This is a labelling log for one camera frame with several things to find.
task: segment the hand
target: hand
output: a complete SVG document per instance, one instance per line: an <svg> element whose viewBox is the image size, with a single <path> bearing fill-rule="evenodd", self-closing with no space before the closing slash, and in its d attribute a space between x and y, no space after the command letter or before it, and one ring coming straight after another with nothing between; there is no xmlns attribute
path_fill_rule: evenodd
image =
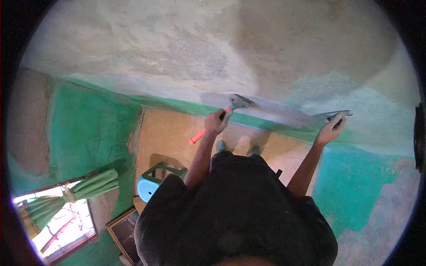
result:
<svg viewBox="0 0 426 266"><path fill-rule="evenodd" d="M322 126L315 139L315 143L325 145L340 136L346 123L346 113L338 113L330 122Z"/></svg>
<svg viewBox="0 0 426 266"><path fill-rule="evenodd" d="M216 137L226 128L226 126L228 125L228 120L234 113L234 111L230 110L228 113L226 113L223 120L220 120L219 117L223 112L224 109L220 109L216 113L211 113L206 117L206 120L204 121L206 135L212 135Z"/></svg>

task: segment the plastic stool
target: plastic stool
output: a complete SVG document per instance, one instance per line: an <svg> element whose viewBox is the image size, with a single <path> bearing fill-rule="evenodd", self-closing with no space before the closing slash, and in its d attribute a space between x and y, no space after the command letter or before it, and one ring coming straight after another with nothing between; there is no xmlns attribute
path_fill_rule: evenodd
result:
<svg viewBox="0 0 426 266"><path fill-rule="evenodd" d="M164 170L173 172L176 174L176 176L178 176L182 180L184 179L186 173L188 172L188 169L186 168L179 170L179 169L165 166L162 162L151 167L148 171L144 172L139 177L138 185L137 185L138 195L145 202L148 202L151 199L151 197L154 195L155 191L161 184L161 179L158 179L155 177L155 171L157 169L164 169Z"/></svg>

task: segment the picture frame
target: picture frame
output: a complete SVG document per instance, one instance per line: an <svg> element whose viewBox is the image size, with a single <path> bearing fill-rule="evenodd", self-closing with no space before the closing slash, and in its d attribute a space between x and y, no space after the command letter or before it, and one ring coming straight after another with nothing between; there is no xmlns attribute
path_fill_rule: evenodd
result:
<svg viewBox="0 0 426 266"><path fill-rule="evenodd" d="M135 207L132 207L106 224L107 231L112 239L133 266L140 261L133 235L138 218L139 213Z"/></svg>

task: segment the green curtain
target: green curtain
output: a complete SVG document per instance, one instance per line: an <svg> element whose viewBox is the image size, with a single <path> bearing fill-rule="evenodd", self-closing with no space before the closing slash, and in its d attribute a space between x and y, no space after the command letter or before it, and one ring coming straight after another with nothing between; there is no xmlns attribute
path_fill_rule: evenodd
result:
<svg viewBox="0 0 426 266"><path fill-rule="evenodd" d="M69 202L69 198L75 200L97 197L105 192L118 188L118 174L115 169L109 169L97 174L92 178L81 181L69 189L67 196L43 196L27 199L18 209L23 219L24 225L30 232L30 237L34 238L50 220L58 213L62 207Z"/></svg>

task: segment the foot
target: foot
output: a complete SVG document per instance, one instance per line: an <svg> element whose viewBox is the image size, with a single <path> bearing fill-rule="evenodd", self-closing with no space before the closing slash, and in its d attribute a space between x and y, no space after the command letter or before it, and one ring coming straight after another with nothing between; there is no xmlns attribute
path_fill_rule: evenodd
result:
<svg viewBox="0 0 426 266"><path fill-rule="evenodd" d="M260 156L260 147L259 146L253 146L253 148L251 148L251 154L250 154L250 156L253 156L253 155L259 155Z"/></svg>
<svg viewBox="0 0 426 266"><path fill-rule="evenodd" d="M219 140L216 144L216 152L226 151L226 143L223 140Z"/></svg>

